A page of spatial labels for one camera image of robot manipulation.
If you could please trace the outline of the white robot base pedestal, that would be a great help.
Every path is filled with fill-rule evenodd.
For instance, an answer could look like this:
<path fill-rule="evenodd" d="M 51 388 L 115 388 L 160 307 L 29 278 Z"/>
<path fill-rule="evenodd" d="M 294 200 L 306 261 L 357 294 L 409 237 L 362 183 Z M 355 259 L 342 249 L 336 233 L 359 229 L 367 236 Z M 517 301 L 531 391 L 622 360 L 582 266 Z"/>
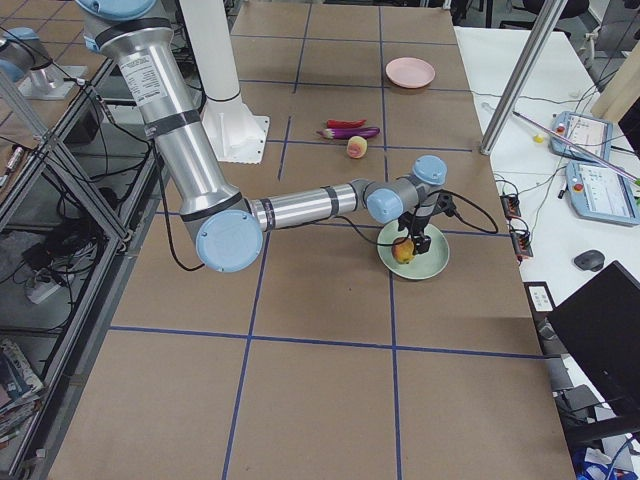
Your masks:
<path fill-rule="evenodd" d="M 224 2 L 182 1 L 180 8 L 206 99 L 202 123 L 217 159 L 260 163 L 270 119 L 254 115 L 242 99 Z"/>

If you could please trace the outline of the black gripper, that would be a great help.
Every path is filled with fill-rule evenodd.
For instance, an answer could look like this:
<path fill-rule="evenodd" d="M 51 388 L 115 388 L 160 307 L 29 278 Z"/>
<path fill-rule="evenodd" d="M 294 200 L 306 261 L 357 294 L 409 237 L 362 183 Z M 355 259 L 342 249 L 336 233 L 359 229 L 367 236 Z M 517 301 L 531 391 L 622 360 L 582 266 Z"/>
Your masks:
<path fill-rule="evenodd" d="M 433 211 L 433 205 L 418 205 L 397 219 L 397 231 L 405 232 L 414 241 L 415 255 L 422 255 L 430 250 L 432 239 L 425 233 L 425 229 L 430 223 Z"/>

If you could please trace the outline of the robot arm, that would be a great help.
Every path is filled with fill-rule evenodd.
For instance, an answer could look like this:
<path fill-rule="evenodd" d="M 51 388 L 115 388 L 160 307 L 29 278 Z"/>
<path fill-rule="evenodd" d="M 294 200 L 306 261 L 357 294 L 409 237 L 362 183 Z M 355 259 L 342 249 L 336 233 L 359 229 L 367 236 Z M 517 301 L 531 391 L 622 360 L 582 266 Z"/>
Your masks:
<path fill-rule="evenodd" d="M 12 82 L 23 79 L 37 64 L 33 51 L 40 41 L 36 32 L 28 27 L 17 27 L 1 36 L 1 71 Z"/>
<path fill-rule="evenodd" d="M 181 218 L 197 255 L 230 273 L 260 254 L 267 231 L 292 228 L 366 209 L 379 223 L 405 220 L 413 234 L 426 228 L 447 168 L 422 156 L 390 182 L 353 180 L 258 200 L 246 198 L 220 164 L 260 161 L 269 127 L 244 104 L 224 6 L 188 1 L 182 15 L 196 57 L 205 104 L 197 107 L 171 51 L 173 29 L 158 1 L 84 1 L 87 46 L 110 59 L 143 118 L 146 136 L 181 196 Z"/>

